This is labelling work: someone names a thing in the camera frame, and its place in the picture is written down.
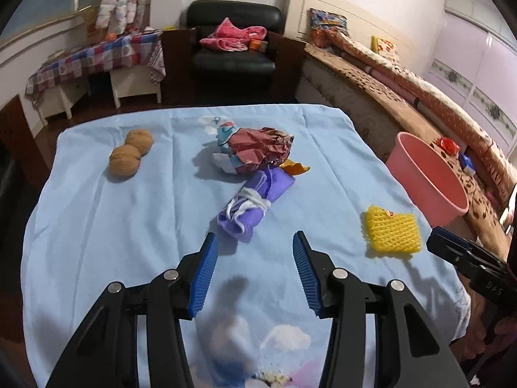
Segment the right hand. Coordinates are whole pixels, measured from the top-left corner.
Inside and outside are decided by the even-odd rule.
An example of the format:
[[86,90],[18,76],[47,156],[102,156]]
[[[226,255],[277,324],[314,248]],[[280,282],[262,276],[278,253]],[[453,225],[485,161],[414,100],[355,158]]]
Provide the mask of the right hand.
[[488,342],[488,326],[482,320],[488,309],[487,300],[469,287],[469,279],[461,275],[458,278],[461,281],[457,290],[459,300],[455,303],[458,328],[449,345],[458,362],[482,354],[490,357],[511,346],[516,341],[516,316],[499,320],[493,330],[495,339]]

